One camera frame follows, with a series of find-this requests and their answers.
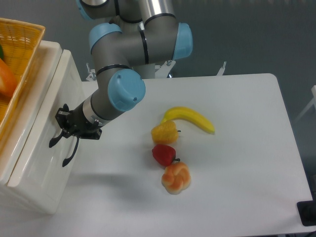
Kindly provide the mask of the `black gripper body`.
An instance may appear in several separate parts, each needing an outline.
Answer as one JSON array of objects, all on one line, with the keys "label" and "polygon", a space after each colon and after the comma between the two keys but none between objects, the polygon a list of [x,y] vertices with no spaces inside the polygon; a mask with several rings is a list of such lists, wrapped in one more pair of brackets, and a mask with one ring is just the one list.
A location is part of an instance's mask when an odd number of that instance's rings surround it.
[{"label": "black gripper body", "polygon": [[102,134],[100,118],[94,113],[91,100],[85,100],[69,113],[70,133],[81,139],[99,140]]}]

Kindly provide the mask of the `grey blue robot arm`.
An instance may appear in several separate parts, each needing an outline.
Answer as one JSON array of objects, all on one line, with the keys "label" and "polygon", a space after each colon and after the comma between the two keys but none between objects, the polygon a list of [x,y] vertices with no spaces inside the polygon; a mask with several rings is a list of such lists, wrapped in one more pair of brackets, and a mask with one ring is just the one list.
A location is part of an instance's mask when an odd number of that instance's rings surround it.
[{"label": "grey blue robot arm", "polygon": [[111,17],[89,33],[98,89],[75,109],[56,113],[61,137],[99,139],[101,128],[145,96],[134,67],[188,57],[193,50],[190,27],[176,19],[170,0],[79,0],[83,17]]}]

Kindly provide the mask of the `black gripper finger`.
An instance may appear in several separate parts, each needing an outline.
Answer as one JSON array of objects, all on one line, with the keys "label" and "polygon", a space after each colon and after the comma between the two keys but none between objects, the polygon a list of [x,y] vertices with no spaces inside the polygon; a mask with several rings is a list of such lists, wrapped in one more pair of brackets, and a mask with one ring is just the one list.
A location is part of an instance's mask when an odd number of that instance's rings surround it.
[{"label": "black gripper finger", "polygon": [[70,128],[69,115],[70,109],[67,104],[64,104],[63,107],[59,108],[55,115],[57,123],[63,130],[68,130]]},{"label": "black gripper finger", "polygon": [[77,136],[79,129],[77,127],[62,128],[62,137],[69,138],[71,136]]}]

